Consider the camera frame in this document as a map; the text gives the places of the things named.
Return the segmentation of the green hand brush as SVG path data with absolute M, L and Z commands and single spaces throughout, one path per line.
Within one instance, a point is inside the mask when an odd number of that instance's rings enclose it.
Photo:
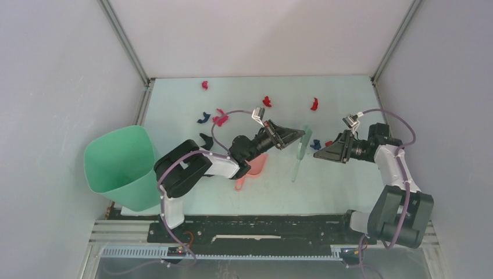
M 299 171 L 301 161 L 303 160 L 303 157 L 306 154 L 306 150 L 308 148 L 309 141 L 311 139 L 312 132 L 313 132 L 309 125 L 304 125 L 303 130 L 304 130 L 305 134 L 301 137 L 300 142 L 298 144 L 298 153 L 296 155 L 296 165 L 295 165 L 294 172 L 293 172 L 292 179 L 291 179 L 291 181 L 293 183 L 296 181 L 296 177 L 297 177 L 297 174 Z

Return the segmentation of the pink plastic dustpan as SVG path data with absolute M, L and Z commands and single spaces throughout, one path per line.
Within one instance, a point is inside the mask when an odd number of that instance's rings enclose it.
M 268 154 L 264 153 L 258 156 L 257 158 L 253 159 L 252 161 L 248 162 L 251 169 L 243 177 L 237 180 L 234 189 L 236 191 L 241 191 L 243 184 L 247 178 L 259 177 L 265 168 L 268 157 L 269 157 Z

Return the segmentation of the magenta paper scrap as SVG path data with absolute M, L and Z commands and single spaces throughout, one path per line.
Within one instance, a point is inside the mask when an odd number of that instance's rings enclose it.
M 219 115 L 213 117 L 212 120 L 215 125 L 221 127 L 228 120 L 228 116 L 222 109 L 217 108 L 216 111 L 219 113 Z

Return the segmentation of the black paper scrap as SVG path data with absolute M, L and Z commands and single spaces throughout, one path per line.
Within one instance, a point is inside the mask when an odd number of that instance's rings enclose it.
M 199 136 L 204 141 L 204 144 L 201 145 L 201 148 L 204 150 L 210 151 L 213 147 L 213 144 L 214 144 L 213 138 L 211 136 L 204 134 L 204 133 L 200 133 Z

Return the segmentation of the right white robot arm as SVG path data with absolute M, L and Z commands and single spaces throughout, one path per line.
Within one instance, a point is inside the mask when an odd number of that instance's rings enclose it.
M 351 130 L 338 135 L 329 146 L 314 153 L 314 158 L 337 163 L 356 159 L 377 165 L 384 188 L 369 213 L 348 210 L 345 223 L 338 227 L 340 239 L 355 242 L 361 234 L 408 248 L 418 248 L 423 240 L 434 200 L 413 182 L 405 162 L 402 141 L 390 136 L 387 124 L 369 127 L 367 139 L 356 139 Z

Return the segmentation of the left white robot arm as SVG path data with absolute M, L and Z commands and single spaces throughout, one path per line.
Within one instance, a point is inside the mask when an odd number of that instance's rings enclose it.
M 267 120 L 253 139 L 245 135 L 235 137 L 226 155 L 204 149 L 191 139 L 182 142 L 153 167 L 160 192 L 160 217 L 164 222 L 161 234 L 170 242 L 183 237 L 184 196 L 202 177 L 243 178 L 254 159 L 271 148 L 283 150 L 304 135 L 303 130 Z

